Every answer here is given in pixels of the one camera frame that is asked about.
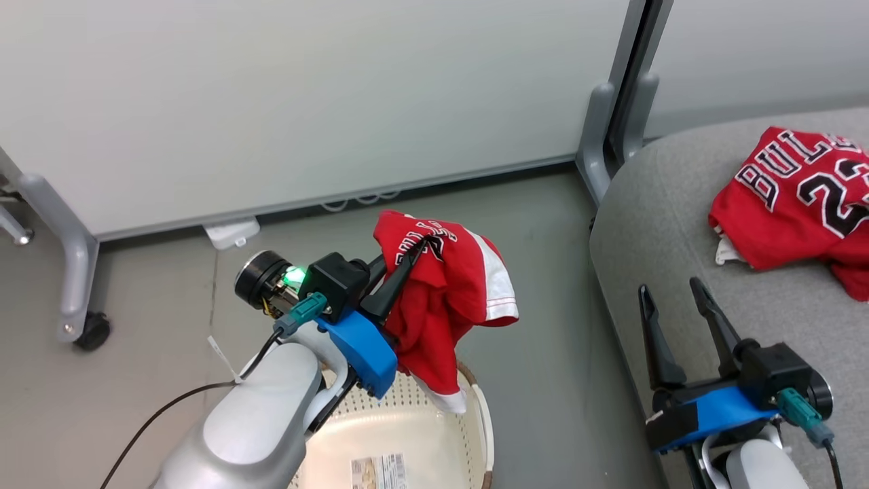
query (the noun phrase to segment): white partition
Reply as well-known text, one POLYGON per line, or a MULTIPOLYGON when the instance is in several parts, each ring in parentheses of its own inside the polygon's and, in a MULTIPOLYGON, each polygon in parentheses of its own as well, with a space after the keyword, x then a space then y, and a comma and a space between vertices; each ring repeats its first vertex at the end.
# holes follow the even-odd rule
POLYGON ((628 0, 8 0, 0 147, 98 238, 577 150, 628 0))
POLYGON ((673 0, 646 137, 869 104, 869 2, 673 0))

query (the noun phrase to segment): gray sofa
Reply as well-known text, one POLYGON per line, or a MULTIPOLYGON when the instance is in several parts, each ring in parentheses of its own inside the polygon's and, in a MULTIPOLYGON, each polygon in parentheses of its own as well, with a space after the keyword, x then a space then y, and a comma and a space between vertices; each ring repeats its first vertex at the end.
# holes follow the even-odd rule
MULTIPOLYGON (((615 176, 591 237, 594 269, 645 414, 651 412, 637 288, 648 284, 688 380, 717 377, 718 358, 688 279, 700 277, 734 327, 762 345, 787 342, 833 387, 835 431, 846 487, 869 484, 869 304, 848 297, 825 266, 805 262, 756 272, 718 266, 706 217, 770 125, 823 131, 869 148, 869 108, 768 117, 682 132, 652 142, 615 176)), ((826 452, 788 426, 786 445, 812 488, 832 488, 826 452)), ((661 458, 672 489, 691 487, 680 454, 661 458)))

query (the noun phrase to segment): white cable tie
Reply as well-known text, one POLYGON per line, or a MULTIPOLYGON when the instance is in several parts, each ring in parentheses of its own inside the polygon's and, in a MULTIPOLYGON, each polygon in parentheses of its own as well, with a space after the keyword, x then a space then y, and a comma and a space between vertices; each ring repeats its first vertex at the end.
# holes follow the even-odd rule
POLYGON ((242 376, 235 373, 235 370, 233 370, 232 368, 232 364, 230 364, 229 360, 226 358, 226 355, 221 352, 220 346, 217 346, 217 342, 215 341, 213 336, 209 336, 209 343, 211 344, 211 347, 215 349, 215 352, 217 352, 217 356, 220 357, 221 360, 223 360, 223 363, 226 364, 227 368, 229 368, 229 371, 232 372, 232 378, 235 379, 235 383, 241 384, 241 382, 243 382, 242 376))

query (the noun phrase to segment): white tag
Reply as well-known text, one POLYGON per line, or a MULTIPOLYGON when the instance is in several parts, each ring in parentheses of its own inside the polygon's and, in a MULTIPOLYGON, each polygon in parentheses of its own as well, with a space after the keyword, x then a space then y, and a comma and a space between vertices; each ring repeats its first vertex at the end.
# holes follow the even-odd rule
POLYGON ((226 355, 224 355, 223 352, 220 351, 220 346, 217 346, 217 342, 215 341, 213 336, 209 336, 209 343, 211 344, 211 347, 215 349, 215 352, 217 352, 217 356, 220 357, 221 360, 223 360, 223 363, 226 364, 226 366, 229 368, 229 371, 232 372, 232 377, 235 379, 235 383, 241 384, 242 378, 237 373, 235 373, 235 370, 232 370, 232 364, 230 364, 229 360, 226 358, 226 355))
POLYGON ((722 234, 721 240, 718 242, 718 249, 715 251, 715 263, 723 265, 725 262, 730 260, 746 261, 746 259, 736 251, 730 238, 728 238, 727 235, 722 234))
POLYGON ((408 475, 401 453, 356 459, 350 465, 352 489, 408 489, 408 475))

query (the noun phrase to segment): product label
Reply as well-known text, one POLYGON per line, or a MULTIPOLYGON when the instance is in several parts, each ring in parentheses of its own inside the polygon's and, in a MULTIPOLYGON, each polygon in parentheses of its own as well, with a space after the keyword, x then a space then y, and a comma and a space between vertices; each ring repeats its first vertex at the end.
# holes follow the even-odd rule
POLYGON ((351 465, 353 489, 408 489, 401 453, 356 459, 351 465))

